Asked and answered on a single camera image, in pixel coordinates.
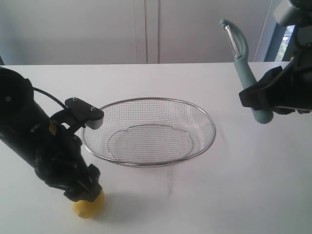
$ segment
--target teal handle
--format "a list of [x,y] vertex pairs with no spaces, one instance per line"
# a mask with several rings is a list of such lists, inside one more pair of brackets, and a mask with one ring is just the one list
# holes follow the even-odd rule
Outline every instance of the teal handle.
[[[220,25],[223,28],[228,25],[233,35],[235,36],[236,41],[239,44],[241,56],[235,59],[234,66],[243,88],[246,89],[256,84],[257,81],[254,77],[253,72],[250,69],[250,66],[248,65],[249,48],[244,34],[235,24],[226,19],[221,20]],[[252,111],[255,120],[259,123],[266,124],[271,122],[271,120],[273,119],[272,111],[265,110],[256,111],[253,108]]]

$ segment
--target metal mesh basket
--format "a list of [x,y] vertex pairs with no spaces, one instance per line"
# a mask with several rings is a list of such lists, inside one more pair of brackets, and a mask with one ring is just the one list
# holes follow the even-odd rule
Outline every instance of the metal mesh basket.
[[215,124],[198,106],[166,98],[136,98],[101,108],[103,125],[83,129],[82,140],[95,156],[133,167],[166,166],[206,151]]

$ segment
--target basket rim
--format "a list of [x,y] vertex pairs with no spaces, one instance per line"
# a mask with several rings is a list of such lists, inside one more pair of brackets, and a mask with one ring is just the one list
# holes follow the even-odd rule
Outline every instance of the basket rim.
[[197,105],[195,105],[193,103],[187,102],[187,101],[182,101],[182,100],[173,99],[173,98],[164,98],[164,97],[137,97],[137,98],[131,98],[131,99],[125,99],[125,100],[121,100],[121,101],[112,102],[110,104],[102,106],[99,109],[100,110],[104,110],[104,109],[106,109],[106,108],[108,108],[110,106],[114,106],[114,105],[118,105],[118,104],[122,104],[122,103],[127,103],[127,102],[131,102],[131,101],[139,101],[139,100],[172,101],[172,102],[184,103],[184,104],[187,104],[187,105],[190,105],[190,106],[193,106],[193,107],[197,108],[198,110],[200,110],[209,119],[209,121],[210,121],[210,123],[211,123],[211,125],[213,127],[213,132],[214,132],[213,139],[211,140],[210,144],[208,144],[203,150],[199,151],[196,154],[187,156],[187,157],[183,157],[183,158],[179,158],[179,159],[173,159],[173,160],[167,160],[167,161],[161,161],[161,162],[153,162],[153,163],[132,163],[132,162],[130,163],[130,162],[126,162],[126,161],[113,160],[111,158],[104,157],[104,156],[99,155],[96,152],[94,152],[92,149],[90,149],[90,147],[86,143],[86,140],[85,140],[85,137],[84,137],[86,128],[83,128],[82,132],[81,132],[81,138],[82,138],[82,143],[84,144],[85,148],[91,154],[93,154],[94,156],[97,156],[97,157],[99,157],[101,159],[104,159],[104,160],[106,160],[108,162],[111,162],[111,163],[114,163],[114,164],[118,164],[118,165],[122,165],[122,166],[128,166],[128,167],[163,167],[163,166],[169,166],[169,165],[177,164],[177,163],[180,163],[180,162],[184,162],[184,161],[189,160],[189,159],[191,159],[193,157],[196,157],[196,156],[204,153],[205,151],[207,151],[212,146],[212,144],[214,143],[215,137],[216,137],[216,127],[215,127],[214,121],[212,120],[210,115],[205,110],[203,110],[199,106],[197,106]]

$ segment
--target cabinet door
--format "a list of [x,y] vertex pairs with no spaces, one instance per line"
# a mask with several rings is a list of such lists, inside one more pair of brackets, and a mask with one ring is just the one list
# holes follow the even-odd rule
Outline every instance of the cabinet door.
[[24,64],[146,63],[144,0],[1,0],[0,10]]
[[219,21],[226,18],[244,32],[253,61],[257,49],[262,49],[258,48],[261,36],[272,36],[262,35],[271,5],[271,0],[159,0],[158,60],[232,62],[226,34],[219,26]]

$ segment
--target yellow label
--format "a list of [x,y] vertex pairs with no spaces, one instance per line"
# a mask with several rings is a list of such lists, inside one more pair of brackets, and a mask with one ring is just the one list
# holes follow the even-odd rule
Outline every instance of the yellow label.
[[49,131],[50,131],[53,135],[56,135],[56,134],[57,134],[57,126],[56,126],[55,123],[52,122],[52,121],[50,121]]

